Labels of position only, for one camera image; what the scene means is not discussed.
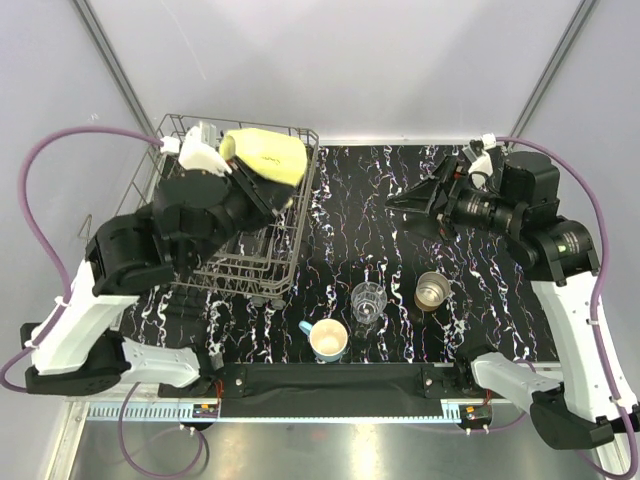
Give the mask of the blue mug cream inside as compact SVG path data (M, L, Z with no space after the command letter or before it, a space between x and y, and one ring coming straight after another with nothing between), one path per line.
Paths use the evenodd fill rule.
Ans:
M348 332L342 323L327 318L314 324L300 321L298 327L306 335L318 360L332 363L341 359L349 339Z

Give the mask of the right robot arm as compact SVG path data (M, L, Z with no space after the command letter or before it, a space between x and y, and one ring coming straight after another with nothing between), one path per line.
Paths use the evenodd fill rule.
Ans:
M520 151L503 157L498 187L489 174L446 157L424 180L386 200L406 214L406 230L446 241L459 227L501 234L531 284L551 328L562 380L525 369L489 346L458 350L453 385L465 397L490 390L528 413L542 440L556 450L587 450L613 441L629 421L639 429L639 402L617 363L611 370L623 395L615 402L598 352L613 351L603 309L592 300L602 268L586 227L558 213L560 172L548 156Z

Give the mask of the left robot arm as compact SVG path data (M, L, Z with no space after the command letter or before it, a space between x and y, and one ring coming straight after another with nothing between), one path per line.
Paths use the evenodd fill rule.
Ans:
M306 170L305 161L237 156L228 166L221 176L184 169L162 179L151 202L96 231L52 317L21 329L32 353L27 393L87 396L122 381L167 384L194 397L213 390L216 368L205 349L142 345L109 327L142 294L189 278L236 234L266 227L290 206Z

